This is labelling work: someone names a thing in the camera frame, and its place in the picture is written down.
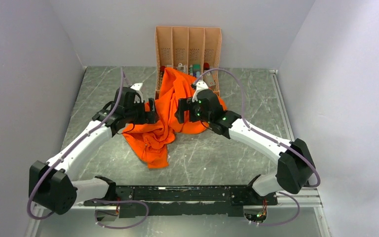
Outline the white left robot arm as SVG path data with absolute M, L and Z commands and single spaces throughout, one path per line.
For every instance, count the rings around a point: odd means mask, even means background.
M 109 141 L 127 124 L 155 124 L 158 115 L 155 100 L 135 101 L 136 92 L 128 92 L 108 102 L 98 111 L 85 130 L 58 155 L 47 162 L 34 162 L 29 171 L 27 213 L 33 217 L 33 202 L 51 213 L 65 214 L 78 202 L 100 201 L 111 205 L 117 200 L 116 183 L 106 177 L 77 180 L 78 169 L 92 153 Z

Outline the orange jacket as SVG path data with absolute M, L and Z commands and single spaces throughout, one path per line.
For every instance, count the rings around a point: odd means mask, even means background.
M 178 100 L 193 96 L 193 82 L 195 77 L 166 68 L 159 97 L 155 100 L 159 116 L 157 123 L 129 124 L 122 132 L 130 148 L 149 169 L 165 168 L 169 165 L 167 145 L 175 141 L 177 133 L 199 134 L 206 130 L 206 122 L 190 122 L 187 112 L 184 123 L 179 123 L 175 117 Z

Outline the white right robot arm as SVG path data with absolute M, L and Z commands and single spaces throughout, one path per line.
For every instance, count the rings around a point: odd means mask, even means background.
M 308 183 L 315 165 L 305 141 L 282 139 L 244 122 L 240 114 L 224 109 L 218 96 L 209 89 L 196 96 L 178 100 L 175 117 L 179 123 L 206 123 L 216 134 L 248 145 L 277 165 L 275 172 L 251 180 L 246 192 L 251 204 L 259 204 L 266 195 L 277 191 L 298 194 Z

